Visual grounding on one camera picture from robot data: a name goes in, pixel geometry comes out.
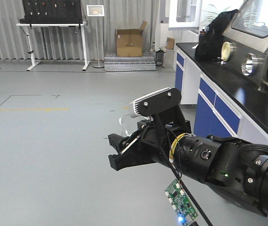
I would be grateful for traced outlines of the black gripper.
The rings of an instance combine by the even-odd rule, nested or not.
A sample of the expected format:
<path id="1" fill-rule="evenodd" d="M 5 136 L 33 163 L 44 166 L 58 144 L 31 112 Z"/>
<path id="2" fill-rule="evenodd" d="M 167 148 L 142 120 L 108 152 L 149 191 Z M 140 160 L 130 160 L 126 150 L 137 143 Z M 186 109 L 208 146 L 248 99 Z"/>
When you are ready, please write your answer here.
<path id="1" fill-rule="evenodd" d="M 117 153 L 108 156 L 110 166 L 116 171 L 139 165 L 159 163 L 170 165 L 173 158 L 173 143 L 181 134 L 191 134 L 187 121 L 179 105 L 140 121 L 138 130 L 129 137 L 118 134 L 108 135 L 109 145 Z"/>

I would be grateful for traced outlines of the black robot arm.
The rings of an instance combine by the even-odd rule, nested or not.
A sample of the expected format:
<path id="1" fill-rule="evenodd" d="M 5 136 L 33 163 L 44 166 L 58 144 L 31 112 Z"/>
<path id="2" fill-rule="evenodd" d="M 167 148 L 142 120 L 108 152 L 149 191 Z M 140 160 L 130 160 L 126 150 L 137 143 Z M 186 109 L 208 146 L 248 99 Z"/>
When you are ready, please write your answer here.
<path id="1" fill-rule="evenodd" d="M 115 170 L 157 162 L 177 178 L 185 175 L 242 209 L 268 216 L 268 145 L 193 135 L 179 106 L 140 121 L 129 137 L 108 139 L 117 151 L 109 156 Z"/>

